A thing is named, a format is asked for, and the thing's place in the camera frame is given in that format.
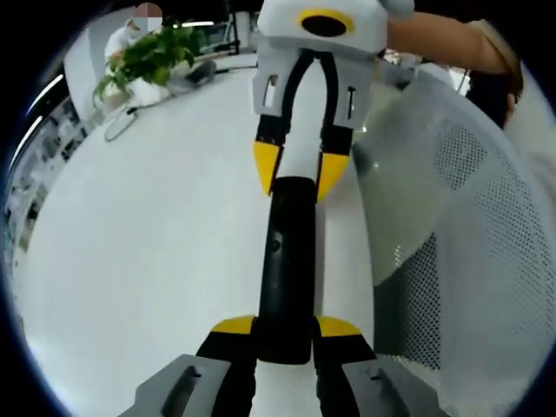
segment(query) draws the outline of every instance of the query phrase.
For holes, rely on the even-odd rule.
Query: white shirt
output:
[[[129,48],[147,33],[148,32],[144,32],[142,30],[134,30],[126,23],[125,26],[118,29],[110,36],[108,42],[106,43],[106,47],[104,48],[104,59],[107,62],[112,54],[118,50],[125,50]],[[106,67],[106,71],[107,73],[111,72],[109,66]],[[159,103],[170,97],[168,89],[161,87],[160,85],[147,83],[142,78],[137,78],[132,81],[128,84],[127,88],[132,95],[131,101],[129,102],[130,106],[145,107]],[[122,93],[115,85],[111,84],[106,89],[107,96],[118,96],[121,94]]]
[[[112,54],[118,50],[125,50],[145,35],[145,32],[134,30],[126,24],[110,36],[104,48],[104,59],[108,61],[108,58],[110,58]]]

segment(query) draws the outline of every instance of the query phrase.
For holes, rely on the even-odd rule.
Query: person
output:
[[[137,27],[132,18],[126,20],[125,24],[116,30],[109,38],[104,49],[104,58],[107,64],[106,71],[108,74],[112,72],[109,63],[122,63],[124,52],[130,46],[139,42],[147,31]],[[179,94],[190,89],[194,89],[203,81],[211,81],[216,72],[216,65],[212,61],[201,62],[203,60],[196,59],[198,66],[195,69],[177,70],[172,69],[169,84],[166,87],[147,83],[142,78],[137,78],[128,85],[128,91],[131,92],[132,104],[136,107],[144,107],[159,103],[172,94]],[[122,103],[125,103],[126,96],[119,92],[115,86],[109,86],[108,94],[105,99],[107,110],[116,109]]]
[[[104,48],[104,59],[106,63],[121,59],[123,52],[139,41],[147,32],[140,30],[132,18],[126,20],[125,24],[116,30],[106,43]]]
[[[508,91],[506,111],[499,125],[546,192],[556,219],[556,115],[539,85],[496,28],[486,20],[461,23],[449,17],[415,12],[407,20],[390,19],[387,46],[481,73],[483,80],[506,76],[497,81],[506,83],[499,86],[500,90]],[[483,80],[476,79],[476,85]],[[520,106],[516,109],[518,98]]]
[[[515,95],[507,74],[469,73],[466,98],[483,111],[498,127],[504,129],[515,111]]]
[[[406,20],[388,21],[387,46],[436,63],[471,70],[473,78],[477,79],[476,89],[483,79],[500,83],[503,81],[496,80],[507,78],[509,86],[504,99],[507,109],[501,117],[502,122],[498,115],[494,119],[503,127],[511,118],[516,99],[523,90],[520,60],[486,20],[461,23],[449,17],[414,12]],[[475,103],[474,98],[472,93],[471,101]]]

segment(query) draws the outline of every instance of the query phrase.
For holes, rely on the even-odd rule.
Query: human arm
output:
[[[387,46],[445,65],[487,74],[505,74],[511,65],[480,27],[455,19],[415,12],[388,21]]]
[[[124,29],[118,29],[110,36],[104,48],[104,58],[107,63],[119,63],[127,44],[125,42]]]

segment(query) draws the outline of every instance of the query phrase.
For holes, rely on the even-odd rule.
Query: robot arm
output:
[[[377,358],[358,328],[314,319],[314,365],[323,417],[447,417],[437,393],[401,364]],[[248,417],[255,395],[254,317],[220,323],[197,356],[182,355],[136,390],[120,417]]]
[[[413,8],[413,0],[267,0],[263,4],[253,103],[261,117],[254,152],[265,193],[272,191],[297,86],[316,59],[328,89],[318,201],[328,194],[348,165],[353,132],[361,128],[371,104],[372,63],[387,45],[388,14],[409,17]],[[269,100],[271,87],[274,94]]]

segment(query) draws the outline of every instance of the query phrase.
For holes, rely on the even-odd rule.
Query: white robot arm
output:
[[[386,48],[388,15],[409,17],[413,9],[413,0],[265,1],[253,103],[261,116],[255,159],[267,194],[289,133],[297,86],[314,59],[321,62],[328,88],[318,200],[334,186],[348,164],[353,131],[361,128],[370,106],[372,62]],[[270,85],[275,91],[268,103]]]

